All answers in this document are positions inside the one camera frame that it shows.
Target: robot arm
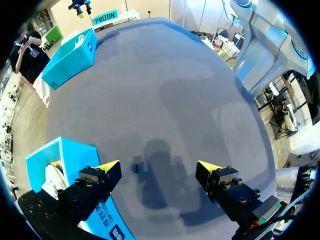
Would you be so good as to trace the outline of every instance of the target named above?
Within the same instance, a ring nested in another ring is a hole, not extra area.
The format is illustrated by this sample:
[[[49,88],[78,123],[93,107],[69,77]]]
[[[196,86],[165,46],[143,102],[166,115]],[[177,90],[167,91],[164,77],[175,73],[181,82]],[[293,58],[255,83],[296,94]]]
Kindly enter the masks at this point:
[[[276,77],[296,70],[309,77],[315,66],[293,24],[268,0],[232,0],[244,28],[244,42],[234,71],[253,95]]]
[[[238,223],[233,240],[271,239],[274,223],[292,219],[282,216],[288,204],[274,196],[260,201],[260,191],[244,184],[238,174],[231,166],[222,168],[198,161],[195,178],[209,199],[217,201],[230,220]]]
[[[18,204],[41,239],[103,239],[77,225],[88,219],[98,203],[107,201],[121,177],[118,160],[87,166],[79,171],[74,184],[57,191],[58,200],[41,189],[23,194]]]
[[[86,6],[86,12],[90,15],[91,14],[91,7],[90,7],[90,0],[72,0],[72,4],[68,7],[68,9],[75,9],[76,10],[76,14],[80,17],[83,18],[82,15],[82,10],[81,10],[81,6],[85,5]]]

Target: cyan plastic bin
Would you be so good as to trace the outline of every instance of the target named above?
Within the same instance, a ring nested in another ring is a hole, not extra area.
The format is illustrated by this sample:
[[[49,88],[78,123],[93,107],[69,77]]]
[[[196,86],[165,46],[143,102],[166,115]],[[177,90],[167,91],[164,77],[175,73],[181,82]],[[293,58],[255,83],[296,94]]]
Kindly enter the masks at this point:
[[[85,38],[82,45],[74,49],[80,35],[84,35]],[[43,80],[56,90],[70,78],[94,64],[96,47],[97,37],[92,28],[78,34],[59,47],[44,69]]]
[[[32,190],[36,193],[41,190],[41,186],[46,181],[46,166],[58,160],[61,160],[67,187],[79,177],[80,170],[86,166],[97,167],[100,165],[96,147],[60,136],[26,157],[26,169]],[[104,239],[114,239],[112,234],[116,234],[116,236],[122,234],[122,239],[126,240],[135,239],[119,214],[111,196],[105,204],[99,203],[96,206],[84,225],[88,232]]]

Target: gray table surface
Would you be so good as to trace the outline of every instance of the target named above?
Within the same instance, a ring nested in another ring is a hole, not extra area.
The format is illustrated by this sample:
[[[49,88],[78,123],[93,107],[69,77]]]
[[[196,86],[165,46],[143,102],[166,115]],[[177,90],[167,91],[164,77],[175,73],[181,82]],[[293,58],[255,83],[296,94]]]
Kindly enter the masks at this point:
[[[51,94],[46,140],[119,159],[112,197],[137,239],[230,239],[238,225],[195,178],[198,160],[231,165],[262,200],[276,191],[268,135],[235,73],[165,18],[96,34],[94,65]]]

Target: green tag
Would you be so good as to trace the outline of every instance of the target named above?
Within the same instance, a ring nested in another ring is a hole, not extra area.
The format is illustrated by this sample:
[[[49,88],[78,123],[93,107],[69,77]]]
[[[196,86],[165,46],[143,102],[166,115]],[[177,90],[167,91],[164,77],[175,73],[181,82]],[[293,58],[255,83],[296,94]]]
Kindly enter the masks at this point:
[[[100,14],[98,16],[95,16],[94,18],[92,18],[92,22],[93,22],[93,25],[98,25],[106,21],[117,19],[117,18],[118,18],[118,10],[115,9],[115,10]]]
[[[259,219],[259,223],[264,224],[265,222],[266,222],[266,220],[264,218]]]

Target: black t-shirt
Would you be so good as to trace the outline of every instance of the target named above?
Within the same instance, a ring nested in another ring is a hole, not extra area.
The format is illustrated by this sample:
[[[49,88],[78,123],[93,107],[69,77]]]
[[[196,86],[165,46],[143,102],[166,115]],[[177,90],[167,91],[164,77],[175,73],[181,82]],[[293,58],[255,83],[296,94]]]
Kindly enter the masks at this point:
[[[41,39],[40,34],[35,30],[28,32],[26,36]],[[32,48],[32,51],[30,50],[30,48],[27,48],[22,56],[19,72],[31,84],[33,84],[36,78],[41,73],[41,71],[46,67],[46,65],[50,61],[50,58],[39,46],[31,44],[30,47]],[[15,44],[9,57],[14,72],[16,71],[16,64],[19,57],[19,49],[20,46]]]

